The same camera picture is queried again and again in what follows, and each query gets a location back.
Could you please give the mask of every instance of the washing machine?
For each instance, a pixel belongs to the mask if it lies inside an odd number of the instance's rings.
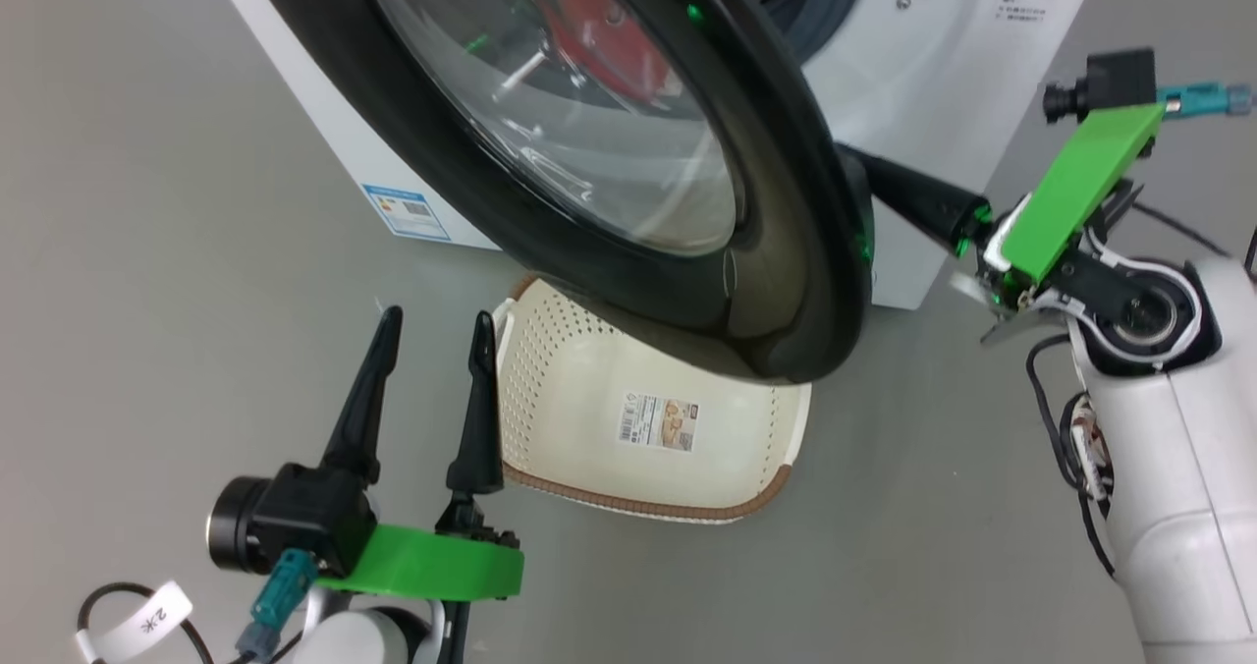
[[[787,382],[947,255],[850,153],[982,191],[1082,3],[233,1],[395,230],[466,225],[647,343]]]

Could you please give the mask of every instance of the cable tag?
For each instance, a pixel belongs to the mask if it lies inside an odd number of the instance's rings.
[[[192,601],[178,584],[170,581],[157,589],[126,622],[99,638],[91,638],[87,630],[79,630],[74,638],[89,663],[104,660],[106,664],[122,664],[147,651],[191,614]]]

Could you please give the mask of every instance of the white washing machine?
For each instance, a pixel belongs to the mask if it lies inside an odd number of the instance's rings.
[[[292,14],[233,3],[393,234],[498,246],[346,101],[289,29]],[[802,60],[833,140],[980,192],[1082,0],[759,3]],[[875,220],[872,301],[920,306],[947,252],[880,202]]]

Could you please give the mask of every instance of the teal connector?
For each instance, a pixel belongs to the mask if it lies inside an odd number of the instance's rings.
[[[1156,91],[1156,99],[1165,106],[1168,119],[1188,119],[1204,114],[1246,117],[1254,104],[1252,87],[1247,83],[1234,83],[1229,87],[1224,83],[1163,87]]]
[[[253,602],[253,622],[236,640],[236,651],[258,664],[266,664],[279,648],[279,635],[318,578],[318,566],[309,552],[288,548],[270,571],[265,587]]]

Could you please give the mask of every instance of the basket label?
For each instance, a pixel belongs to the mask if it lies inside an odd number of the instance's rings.
[[[699,426],[699,405],[679,399],[626,392],[620,440],[690,453]]]

